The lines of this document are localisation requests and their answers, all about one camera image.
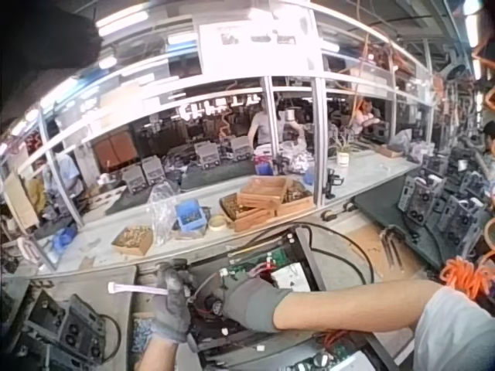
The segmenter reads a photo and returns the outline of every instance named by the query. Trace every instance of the fluorescent light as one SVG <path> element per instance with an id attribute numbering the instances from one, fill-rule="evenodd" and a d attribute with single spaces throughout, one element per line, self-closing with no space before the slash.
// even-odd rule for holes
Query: fluorescent light
<path id="1" fill-rule="evenodd" d="M 329 52 L 338 53 L 340 50 L 339 45 L 331 43 L 330 41 L 326 41 L 324 39 L 320 39 L 320 45 L 323 50 L 328 50 Z"/>
<path id="2" fill-rule="evenodd" d="M 38 110 L 37 109 L 32 109 L 30 112 L 26 114 L 26 120 L 27 121 L 34 121 L 38 117 Z"/>
<path id="3" fill-rule="evenodd" d="M 464 2 L 464 6 L 463 6 L 464 15 L 471 15 L 473 13 L 476 13 L 480 9 L 481 9 L 481 4 L 479 0 L 466 0 Z"/>
<path id="4" fill-rule="evenodd" d="M 106 26 L 106 25 L 109 25 L 110 23 L 115 22 L 118 19 L 124 18 L 124 17 L 131 15 L 133 13 L 140 12 L 141 10 L 143 10 L 145 8 L 145 6 L 146 6 L 146 4 L 143 3 L 143 4 L 131 6 L 131 7 L 126 8 L 126 9 L 122 9 L 119 12 L 116 12 L 112 15 L 109 15 L 108 17 L 100 19 L 98 22 L 96 22 L 96 27 L 101 28 L 103 26 Z"/>
<path id="5" fill-rule="evenodd" d="M 198 34 L 195 32 L 178 33 L 168 37 L 169 45 L 188 43 L 198 39 Z"/>
<path id="6" fill-rule="evenodd" d="M 168 62 L 169 60 L 166 59 L 165 55 L 154 56 L 153 58 L 148 58 L 147 60 L 142 60 L 141 62 L 137 62 L 128 67 L 125 67 L 119 72 L 123 77 L 127 77 L 133 75 L 134 73 L 147 70 L 148 68 L 160 66 Z"/>
<path id="7" fill-rule="evenodd" d="M 19 135 L 21 134 L 22 130 L 26 127 L 26 125 L 28 124 L 28 122 L 26 120 L 22 120 L 20 121 L 13 129 L 12 131 L 10 132 L 10 134 L 12 135 Z"/>
<path id="8" fill-rule="evenodd" d="M 110 67 L 113 67 L 117 64 L 117 58 L 115 58 L 114 56 L 108 56 L 106 58 L 103 58 L 100 62 L 98 62 L 98 66 L 102 69 L 102 70 L 106 70 Z"/>
<path id="9" fill-rule="evenodd" d="M 72 88 L 77 85 L 77 79 L 75 77 L 70 77 L 67 80 L 63 81 L 60 85 L 55 87 L 55 89 L 51 90 L 45 97 L 41 99 L 39 104 L 41 107 L 47 108 L 55 103 L 56 100 L 63 97 L 65 94 L 69 92 Z"/>
<path id="10" fill-rule="evenodd" d="M 466 17 L 466 30 L 469 44 L 472 48 L 478 45 L 478 16 L 468 15 Z"/>
<path id="11" fill-rule="evenodd" d="M 474 78 L 479 80 L 481 78 L 481 65 L 479 60 L 473 60 Z"/>
<path id="12" fill-rule="evenodd" d="M 185 97 L 185 96 L 186 96 L 186 93 L 178 93 L 178 94 L 171 95 L 169 97 L 169 99 L 177 99 L 177 98 L 181 98 L 181 97 Z"/>
<path id="13" fill-rule="evenodd" d="M 111 33 L 117 32 L 120 29 L 124 29 L 126 27 L 135 25 L 136 23 L 140 23 L 142 21 L 145 21 L 148 19 L 149 15 L 148 12 L 139 12 L 135 13 L 133 15 L 129 15 L 125 18 L 119 19 L 118 21 L 115 21 L 113 23 L 110 23 L 107 26 L 103 26 L 98 30 L 98 33 L 100 36 L 107 36 L 110 35 Z"/>
<path id="14" fill-rule="evenodd" d="M 92 95 L 95 95 L 98 91 L 100 91 L 100 87 L 92 87 L 91 89 L 86 90 L 84 93 L 82 93 L 80 97 L 83 99 L 87 99 Z"/>

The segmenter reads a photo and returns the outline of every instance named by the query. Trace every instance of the worker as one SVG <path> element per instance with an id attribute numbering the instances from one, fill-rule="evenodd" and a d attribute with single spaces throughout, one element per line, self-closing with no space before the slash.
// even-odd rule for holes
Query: worker
<path id="1" fill-rule="evenodd" d="M 39 161 L 39 164 L 46 164 L 46 157 L 43 156 Z M 79 196 L 83 193 L 84 187 L 80 180 L 79 169 L 77 168 L 74 160 L 65 153 L 59 153 L 56 155 L 56 163 L 59 166 L 60 177 L 67 193 L 70 197 Z M 43 169 L 43 183 L 45 184 L 45 190 L 56 196 L 59 193 L 59 189 L 56 186 L 53 174 L 49 166 L 45 166 Z"/>
<path id="2" fill-rule="evenodd" d="M 373 114 L 373 103 L 368 98 L 363 98 L 358 104 L 357 112 L 352 120 L 352 128 L 355 135 L 361 134 L 363 128 L 366 126 L 378 124 L 379 118 L 376 118 Z"/>
<path id="3" fill-rule="evenodd" d="M 256 113 L 251 121 L 251 126 L 249 127 L 249 132 L 247 133 L 247 138 L 249 139 L 249 144 L 254 149 L 254 136 L 258 133 L 258 145 L 266 145 L 271 142 L 270 139 L 270 124 L 268 123 L 268 112 L 265 103 L 265 99 L 261 99 L 261 111 Z M 299 139 L 304 140 L 304 129 L 295 120 L 285 121 L 285 115 L 280 115 L 280 111 L 276 111 L 277 115 L 277 128 L 278 128 L 278 142 L 282 142 L 284 134 L 284 126 L 287 124 L 299 134 Z"/>
<path id="4" fill-rule="evenodd" d="M 486 151 L 483 154 L 483 161 L 488 167 L 488 171 L 491 175 L 490 179 L 495 179 L 495 157 L 492 153 L 492 145 L 495 140 L 495 121 L 490 121 L 483 127 L 483 133 L 485 134 L 485 147 Z"/>
<path id="5" fill-rule="evenodd" d="M 152 337 L 139 369 L 171 371 L 186 341 L 189 309 L 179 273 L 159 265 Z M 433 281 L 392 281 L 330 292 L 293 292 L 259 277 L 224 278 L 224 315 L 258 332 L 343 329 L 415 331 L 414 370 L 495 369 L 495 318 L 463 293 Z"/>

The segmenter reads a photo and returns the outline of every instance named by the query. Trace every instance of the gloved hand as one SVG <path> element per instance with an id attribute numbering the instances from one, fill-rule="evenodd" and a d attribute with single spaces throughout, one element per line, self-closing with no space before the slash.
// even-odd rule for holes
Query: gloved hand
<path id="1" fill-rule="evenodd" d="M 157 278 L 156 287 L 166 288 L 169 294 L 153 297 L 155 318 L 152 322 L 152 331 L 171 342 L 185 342 L 191 314 L 187 308 L 183 280 L 170 263 L 162 263 L 158 266 Z"/>
<path id="2" fill-rule="evenodd" d="M 223 292 L 217 293 L 224 298 L 224 314 L 239 322 L 245 328 L 259 332 L 277 332 L 273 324 L 273 314 L 277 305 L 292 290 L 274 288 L 259 277 L 248 274 L 236 274 L 224 277 Z"/>

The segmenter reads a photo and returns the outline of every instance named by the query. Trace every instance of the potted plant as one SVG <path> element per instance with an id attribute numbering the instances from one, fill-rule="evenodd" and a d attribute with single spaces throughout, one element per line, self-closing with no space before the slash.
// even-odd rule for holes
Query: potted plant
<path id="1" fill-rule="evenodd" d="M 348 134 L 335 133 L 332 140 L 333 144 L 330 148 L 335 148 L 337 153 L 338 166 L 349 166 L 350 153 L 352 152 L 352 141 Z"/>

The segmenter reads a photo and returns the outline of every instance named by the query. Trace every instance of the wooden box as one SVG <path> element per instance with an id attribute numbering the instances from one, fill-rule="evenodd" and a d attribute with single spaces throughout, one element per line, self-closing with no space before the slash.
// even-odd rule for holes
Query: wooden box
<path id="1" fill-rule="evenodd" d="M 153 232 L 149 226 L 127 226 L 111 244 L 120 253 L 144 257 L 153 244 Z"/>
<path id="2" fill-rule="evenodd" d="M 277 209 L 284 200 L 288 178 L 255 176 L 237 194 L 239 205 L 258 209 Z"/>
<path id="3" fill-rule="evenodd" d="M 288 194 L 291 189 L 299 191 L 301 198 L 293 201 L 288 201 Z M 285 194 L 284 202 L 275 210 L 276 216 L 286 216 L 294 213 L 300 213 L 304 210 L 311 209 L 315 206 L 312 193 L 304 187 L 301 182 L 289 179 L 287 192 Z"/>
<path id="4" fill-rule="evenodd" d="M 220 199 L 220 206 L 227 217 L 227 222 L 236 232 L 249 230 L 253 226 L 262 224 L 275 216 L 273 209 L 255 209 L 239 206 L 236 193 Z"/>

